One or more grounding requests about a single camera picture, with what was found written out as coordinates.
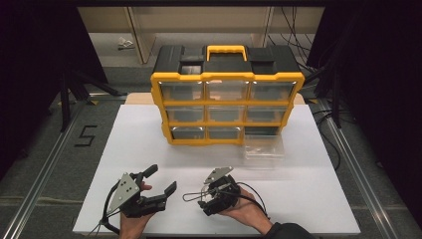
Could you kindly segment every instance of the gray floor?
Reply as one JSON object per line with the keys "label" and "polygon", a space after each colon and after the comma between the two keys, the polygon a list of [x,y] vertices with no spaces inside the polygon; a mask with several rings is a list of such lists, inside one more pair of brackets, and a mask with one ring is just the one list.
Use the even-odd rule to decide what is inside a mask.
{"label": "gray floor", "polygon": [[[109,84],[122,92],[149,92],[149,75],[152,72],[153,60],[159,45],[168,44],[169,42],[171,44],[193,44],[190,42],[192,38],[183,34],[163,35],[157,39],[151,52],[151,62],[141,65],[136,62],[135,56],[133,57],[133,52],[130,52],[130,50],[125,50],[127,52],[124,53],[115,50],[119,36],[119,34],[115,34],[111,37],[108,36],[106,39],[102,39],[102,36],[97,36],[98,38],[93,39],[93,41],[98,43],[96,47],[102,63],[106,63],[104,68]],[[250,44],[245,36],[234,36],[234,38],[237,39],[236,41],[242,42],[242,44]],[[207,42],[205,39],[210,41],[210,38],[204,35],[195,36],[194,39],[196,39],[195,44],[230,42],[226,36],[215,36],[211,42]],[[100,92],[94,87],[88,86],[88,88],[93,93]],[[313,97],[313,89],[313,86],[306,86],[302,90],[303,96],[311,99]],[[45,117],[37,135],[27,148],[28,157],[16,160],[0,182],[0,232],[4,232],[7,228],[8,223],[30,190],[59,137],[61,108],[58,102],[59,100],[55,100],[52,103],[50,107],[52,114]],[[90,188],[118,108],[122,104],[124,104],[123,100],[114,99],[100,100],[96,105],[86,104],[83,106],[82,112],[76,120],[74,130],[70,134],[65,148],[38,198],[37,204],[30,214],[20,238],[83,238],[82,235],[72,232],[73,225]],[[317,112],[320,110],[320,105],[310,104],[310,108],[313,112]],[[391,218],[398,238],[422,238],[422,231],[395,191],[388,176],[382,168],[376,165],[376,157],[360,130],[358,122],[355,122],[353,116],[346,110],[346,104],[343,104],[342,108],[345,109],[341,113],[343,133],[383,208]],[[322,117],[322,114],[317,114],[316,121],[320,117]],[[91,146],[77,147],[76,144],[88,143],[89,141],[87,138],[80,138],[80,133],[85,125],[97,126],[90,127],[86,131],[86,134],[94,135],[95,138]],[[330,141],[333,141],[332,133],[328,129],[326,122],[322,123],[321,131]],[[338,158],[335,150],[326,140],[324,140],[324,143],[332,164],[336,165]],[[345,238],[382,238],[373,216],[343,159],[336,173],[362,231],[357,236],[346,236]],[[323,238],[344,237],[324,236]]]}

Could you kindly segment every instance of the white tabletop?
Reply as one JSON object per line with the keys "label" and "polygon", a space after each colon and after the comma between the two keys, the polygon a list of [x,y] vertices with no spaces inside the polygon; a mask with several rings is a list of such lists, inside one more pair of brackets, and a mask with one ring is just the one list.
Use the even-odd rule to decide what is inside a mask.
{"label": "white tabletop", "polygon": [[[162,194],[173,181],[177,190],[166,210],[148,222],[146,236],[245,236],[257,231],[220,215],[206,216],[182,195],[198,192],[214,167],[233,166],[236,181],[254,187],[273,222],[295,222],[317,235],[360,232],[332,168],[308,106],[295,106],[282,132],[285,158],[273,169],[244,165],[237,145],[170,145],[161,132],[156,106],[120,107],[74,232],[88,234],[102,217],[106,196],[124,172],[138,173],[152,164],[158,171],[145,179],[153,186],[142,195]],[[118,216],[110,219],[118,227]],[[102,228],[103,233],[112,233]]]}

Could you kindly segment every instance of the person's right hand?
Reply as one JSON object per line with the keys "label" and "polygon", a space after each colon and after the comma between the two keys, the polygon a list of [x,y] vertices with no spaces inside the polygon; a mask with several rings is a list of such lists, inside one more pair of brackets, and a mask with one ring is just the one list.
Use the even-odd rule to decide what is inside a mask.
{"label": "person's right hand", "polygon": [[[242,187],[241,194],[252,198],[255,200],[255,197],[252,193],[246,191]],[[239,197],[237,204],[234,207],[230,207],[219,213],[220,215],[229,216],[240,223],[251,226],[259,231],[262,235],[267,234],[267,232],[273,226],[273,223],[267,218],[264,212],[253,202]]]}

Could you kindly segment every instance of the sleeve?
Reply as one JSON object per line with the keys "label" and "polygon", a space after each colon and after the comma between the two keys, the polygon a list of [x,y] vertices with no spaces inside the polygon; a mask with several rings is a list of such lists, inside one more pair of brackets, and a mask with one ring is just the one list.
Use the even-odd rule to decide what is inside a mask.
{"label": "sleeve", "polygon": [[265,235],[265,239],[315,239],[311,233],[298,224],[276,222]]}

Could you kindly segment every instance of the human hand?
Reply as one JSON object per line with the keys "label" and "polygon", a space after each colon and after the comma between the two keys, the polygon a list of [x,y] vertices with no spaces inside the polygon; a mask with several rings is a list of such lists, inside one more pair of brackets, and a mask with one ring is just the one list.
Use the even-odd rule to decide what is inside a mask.
{"label": "human hand", "polygon": [[[240,187],[241,194],[252,198],[255,200],[255,197],[252,193]],[[267,232],[273,226],[273,223],[267,218],[264,212],[253,202],[239,197],[238,202],[234,207],[230,207],[219,213],[220,215],[229,216],[238,222],[251,226],[259,231],[262,235],[267,234]]]}
{"label": "human hand", "polygon": [[[145,184],[142,181],[140,184],[142,190],[149,190],[152,188],[151,185]],[[155,213],[151,213],[138,218],[127,218],[123,213],[120,212],[120,239],[138,239],[145,229],[146,223],[151,219]]]}

